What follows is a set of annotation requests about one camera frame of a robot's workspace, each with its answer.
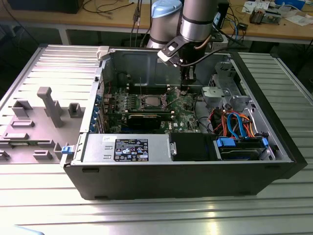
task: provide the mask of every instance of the power supply label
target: power supply label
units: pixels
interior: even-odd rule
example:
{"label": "power supply label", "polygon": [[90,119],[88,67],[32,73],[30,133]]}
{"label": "power supply label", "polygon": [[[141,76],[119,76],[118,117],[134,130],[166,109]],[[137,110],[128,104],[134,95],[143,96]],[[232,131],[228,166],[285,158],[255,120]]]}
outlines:
{"label": "power supply label", "polygon": [[116,162],[137,162],[149,160],[147,139],[115,140],[114,160]]}

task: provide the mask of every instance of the circuit board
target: circuit board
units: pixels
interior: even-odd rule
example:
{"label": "circuit board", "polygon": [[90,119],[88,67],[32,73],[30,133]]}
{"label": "circuit board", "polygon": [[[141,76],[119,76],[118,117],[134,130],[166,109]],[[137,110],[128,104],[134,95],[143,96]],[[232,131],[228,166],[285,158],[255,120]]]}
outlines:
{"label": "circuit board", "polygon": [[[193,97],[193,93],[181,93],[177,87],[168,88],[164,94],[132,94],[126,88],[112,88],[111,94],[104,95],[102,106],[103,116],[108,120],[105,133],[200,132],[193,112]],[[138,117],[157,120],[142,129],[132,128],[131,118]]]}

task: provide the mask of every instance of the blue cable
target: blue cable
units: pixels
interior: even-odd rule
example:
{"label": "blue cable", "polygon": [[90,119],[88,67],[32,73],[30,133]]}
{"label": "blue cable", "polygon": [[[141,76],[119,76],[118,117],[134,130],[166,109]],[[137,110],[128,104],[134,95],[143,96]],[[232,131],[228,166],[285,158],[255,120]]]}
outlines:
{"label": "blue cable", "polygon": [[225,20],[228,20],[228,21],[230,21],[230,22],[233,23],[233,25],[234,25],[234,27],[235,27],[235,34],[236,34],[235,39],[237,39],[237,37],[238,37],[238,28],[237,28],[237,26],[236,26],[236,23],[235,23],[233,20],[229,19],[229,18],[225,18]]}
{"label": "blue cable", "polygon": [[235,114],[235,113],[231,113],[228,115],[227,117],[227,128],[229,130],[229,132],[237,139],[239,139],[239,137],[237,136],[237,134],[235,132],[233,132],[233,130],[231,129],[231,126],[230,126],[230,118],[232,115],[235,115],[238,119],[238,125],[239,125],[239,130],[240,130],[240,134],[242,137],[246,137],[246,132],[244,130],[244,126],[243,126],[243,122],[240,118],[240,116],[238,114]]}

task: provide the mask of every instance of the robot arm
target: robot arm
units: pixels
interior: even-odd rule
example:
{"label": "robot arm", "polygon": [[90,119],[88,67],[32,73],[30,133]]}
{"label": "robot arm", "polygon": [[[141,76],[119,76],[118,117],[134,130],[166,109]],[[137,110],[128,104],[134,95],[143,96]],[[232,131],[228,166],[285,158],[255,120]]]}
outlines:
{"label": "robot arm", "polygon": [[[154,4],[152,11],[164,7],[165,2],[175,3],[175,1],[159,0]],[[182,12],[180,9],[172,16],[167,15],[166,19],[162,19],[164,21],[162,27],[160,27],[160,17],[154,18],[148,47],[161,48],[157,55],[168,65],[177,66],[177,64],[189,64],[198,60],[204,56],[217,6],[217,0],[185,0]],[[181,68],[182,80],[194,82],[196,80],[194,69],[194,66]]]}

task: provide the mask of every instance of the motherboard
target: motherboard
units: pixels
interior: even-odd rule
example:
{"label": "motherboard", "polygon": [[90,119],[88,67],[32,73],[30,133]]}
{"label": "motherboard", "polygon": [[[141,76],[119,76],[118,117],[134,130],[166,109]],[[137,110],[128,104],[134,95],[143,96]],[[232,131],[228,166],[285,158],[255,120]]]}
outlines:
{"label": "motherboard", "polygon": [[178,87],[111,87],[93,118],[94,133],[166,134],[200,132],[196,93]]}

